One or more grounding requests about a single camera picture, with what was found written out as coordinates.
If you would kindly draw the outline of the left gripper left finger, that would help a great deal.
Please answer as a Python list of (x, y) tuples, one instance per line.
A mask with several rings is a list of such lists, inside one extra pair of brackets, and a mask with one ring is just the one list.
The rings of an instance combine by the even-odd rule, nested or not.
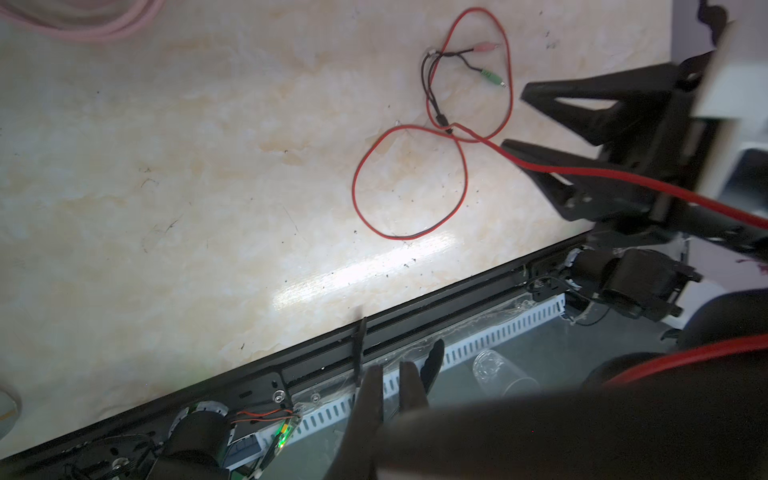
[(374, 437), (383, 423), (383, 369), (365, 373), (344, 436), (324, 479), (370, 479)]

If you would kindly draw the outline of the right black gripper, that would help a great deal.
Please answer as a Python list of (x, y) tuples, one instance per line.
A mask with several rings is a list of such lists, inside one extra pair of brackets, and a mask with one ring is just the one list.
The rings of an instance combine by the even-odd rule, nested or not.
[[(623, 166), (632, 173), (693, 189), (714, 164), (722, 120), (691, 116), (712, 52), (576, 80), (530, 82), (521, 100), (593, 146), (623, 135)], [(611, 163), (517, 140), (501, 148), (544, 167), (607, 167)], [(525, 173), (568, 221), (623, 218), (623, 244), (644, 246), (688, 234), (720, 246), (765, 246), (767, 230), (691, 201), (620, 180), (563, 173)]]

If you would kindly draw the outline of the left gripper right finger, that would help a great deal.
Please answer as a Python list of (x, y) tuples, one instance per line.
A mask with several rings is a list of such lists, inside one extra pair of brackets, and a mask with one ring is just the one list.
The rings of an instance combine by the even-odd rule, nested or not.
[(427, 394), (420, 371), (413, 362), (399, 365), (399, 411), (401, 413), (428, 407)]

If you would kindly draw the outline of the pink headphones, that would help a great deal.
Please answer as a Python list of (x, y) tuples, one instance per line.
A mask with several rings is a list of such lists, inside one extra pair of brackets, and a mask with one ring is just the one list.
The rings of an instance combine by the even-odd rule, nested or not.
[(165, 1), (2, 1), (1, 20), (73, 43), (107, 43), (148, 27)]

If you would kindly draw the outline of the white black headphones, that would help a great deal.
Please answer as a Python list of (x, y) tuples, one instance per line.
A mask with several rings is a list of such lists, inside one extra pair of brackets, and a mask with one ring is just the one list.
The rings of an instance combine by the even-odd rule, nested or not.
[(381, 479), (763, 479), (767, 294), (720, 296), (680, 347), (554, 393), (407, 413), (373, 451)]

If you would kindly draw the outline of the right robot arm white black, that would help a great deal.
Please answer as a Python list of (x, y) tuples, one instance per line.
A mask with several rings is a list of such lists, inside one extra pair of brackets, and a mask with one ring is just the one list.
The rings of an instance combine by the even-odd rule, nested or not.
[(557, 279), (630, 318), (681, 315), (678, 295), (700, 275), (658, 251), (679, 234), (753, 260), (767, 257), (765, 227), (671, 193), (690, 193), (701, 179), (718, 131), (708, 120), (696, 140), (687, 138), (710, 59), (702, 54), (680, 64), (528, 84), (524, 101), (598, 146), (594, 159), (511, 139), (501, 145), (563, 218), (593, 223)]

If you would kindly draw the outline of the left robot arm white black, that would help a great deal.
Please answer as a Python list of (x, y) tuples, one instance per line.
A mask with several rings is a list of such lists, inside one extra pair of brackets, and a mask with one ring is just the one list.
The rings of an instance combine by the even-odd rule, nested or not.
[[(374, 436), (384, 423), (384, 370), (370, 366), (360, 378), (349, 410), (347, 427), (327, 479), (374, 479)], [(230, 450), (238, 444), (233, 434), (250, 423), (278, 429), (263, 456), (247, 476), (259, 479), (297, 432), (301, 411), (278, 408), (256, 413), (229, 412), (214, 405), (187, 408), (180, 414), (167, 440), (159, 445), (146, 435), (120, 435), (95, 441), (67, 467), (72, 479), (229, 479), (225, 467)]]

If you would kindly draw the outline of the clear plastic cup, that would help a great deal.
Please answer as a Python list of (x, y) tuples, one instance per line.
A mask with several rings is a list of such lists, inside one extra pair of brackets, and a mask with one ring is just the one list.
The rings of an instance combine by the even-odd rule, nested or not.
[(481, 351), (472, 363), (472, 372), (488, 397), (518, 397), (540, 391), (537, 380), (495, 350)]

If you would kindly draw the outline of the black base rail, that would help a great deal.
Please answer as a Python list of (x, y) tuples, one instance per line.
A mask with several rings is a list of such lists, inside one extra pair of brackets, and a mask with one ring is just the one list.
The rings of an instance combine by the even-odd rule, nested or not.
[(5, 479), (136, 479), (188, 414), (228, 420), (225, 467), (257, 458), (289, 416), (296, 438), (346, 418), (355, 381), (372, 363), (445, 344), (449, 368), (562, 314), (543, 280), (583, 245), (575, 236), (297, 346), (4, 459)]

